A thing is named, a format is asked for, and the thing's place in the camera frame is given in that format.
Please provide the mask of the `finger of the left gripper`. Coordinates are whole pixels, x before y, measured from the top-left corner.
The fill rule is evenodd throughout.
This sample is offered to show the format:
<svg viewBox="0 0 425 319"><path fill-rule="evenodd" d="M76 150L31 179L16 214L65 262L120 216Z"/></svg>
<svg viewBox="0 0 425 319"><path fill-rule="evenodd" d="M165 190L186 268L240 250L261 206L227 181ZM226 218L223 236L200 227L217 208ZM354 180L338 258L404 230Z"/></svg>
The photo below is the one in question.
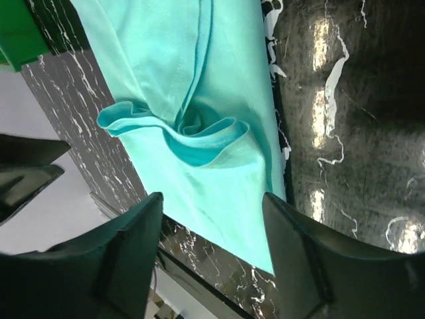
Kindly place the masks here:
<svg viewBox="0 0 425 319"><path fill-rule="evenodd" d="M62 140L1 134L1 165L48 165L69 149Z"/></svg>
<svg viewBox="0 0 425 319"><path fill-rule="evenodd" d="M64 174L57 165L1 167L1 225Z"/></svg>

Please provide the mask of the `teal t-shirt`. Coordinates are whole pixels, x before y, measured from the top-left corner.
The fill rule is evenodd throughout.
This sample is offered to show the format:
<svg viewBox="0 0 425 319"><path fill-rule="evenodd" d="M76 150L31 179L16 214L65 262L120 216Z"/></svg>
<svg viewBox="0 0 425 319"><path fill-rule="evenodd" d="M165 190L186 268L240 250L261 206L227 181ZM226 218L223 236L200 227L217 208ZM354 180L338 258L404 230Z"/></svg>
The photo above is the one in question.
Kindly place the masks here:
<svg viewBox="0 0 425 319"><path fill-rule="evenodd" d="M167 216L272 272L262 199L285 197L259 1L74 1L114 103L99 127Z"/></svg>

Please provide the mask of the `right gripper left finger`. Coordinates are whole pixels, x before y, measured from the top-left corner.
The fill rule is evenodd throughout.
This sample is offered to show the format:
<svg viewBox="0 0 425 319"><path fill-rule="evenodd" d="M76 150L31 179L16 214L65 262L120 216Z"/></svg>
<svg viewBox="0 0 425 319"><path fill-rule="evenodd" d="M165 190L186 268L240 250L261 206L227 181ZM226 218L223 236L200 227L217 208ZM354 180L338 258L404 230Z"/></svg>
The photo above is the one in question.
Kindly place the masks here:
<svg viewBox="0 0 425 319"><path fill-rule="evenodd" d="M45 252L1 255L2 318L143 318L163 195Z"/></svg>

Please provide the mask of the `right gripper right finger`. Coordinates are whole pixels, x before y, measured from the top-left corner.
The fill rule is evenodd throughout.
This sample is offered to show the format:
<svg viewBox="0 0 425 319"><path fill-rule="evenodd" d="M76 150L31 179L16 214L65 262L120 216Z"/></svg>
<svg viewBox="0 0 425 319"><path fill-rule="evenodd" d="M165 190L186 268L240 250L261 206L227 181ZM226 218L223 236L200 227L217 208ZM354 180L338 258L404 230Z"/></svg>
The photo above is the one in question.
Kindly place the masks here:
<svg viewBox="0 0 425 319"><path fill-rule="evenodd" d="M424 253L350 238L265 193L282 318L423 318Z"/></svg>

